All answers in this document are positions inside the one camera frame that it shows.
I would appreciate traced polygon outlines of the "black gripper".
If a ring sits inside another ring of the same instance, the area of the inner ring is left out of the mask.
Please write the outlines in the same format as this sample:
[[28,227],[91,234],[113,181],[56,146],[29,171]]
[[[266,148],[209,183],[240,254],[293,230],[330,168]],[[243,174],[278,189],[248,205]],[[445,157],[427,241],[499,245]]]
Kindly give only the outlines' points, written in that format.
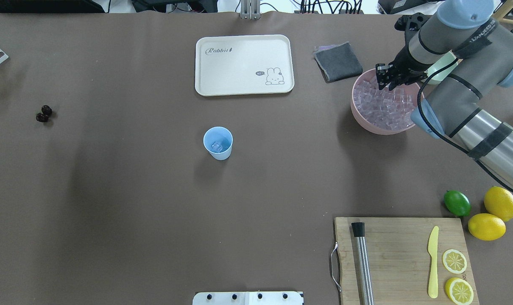
[[400,85],[411,85],[423,79],[428,64],[415,60],[408,50],[409,42],[415,37],[429,17],[420,12],[413,15],[403,15],[396,20],[394,29],[404,33],[404,47],[398,52],[394,60],[388,64],[376,64],[375,73],[378,90],[386,86],[392,90]]

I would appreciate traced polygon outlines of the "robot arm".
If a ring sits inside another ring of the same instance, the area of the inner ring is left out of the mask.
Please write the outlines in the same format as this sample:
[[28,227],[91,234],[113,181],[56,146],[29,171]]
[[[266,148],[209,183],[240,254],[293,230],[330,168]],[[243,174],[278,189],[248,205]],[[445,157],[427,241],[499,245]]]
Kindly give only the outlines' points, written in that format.
[[417,96],[411,118],[432,137],[473,159],[513,193],[513,127],[479,107],[495,86],[513,86],[513,33],[493,18],[491,0],[445,0],[432,16],[403,15],[394,27],[404,47],[377,64],[380,89],[410,85],[445,54],[458,65],[425,98]]

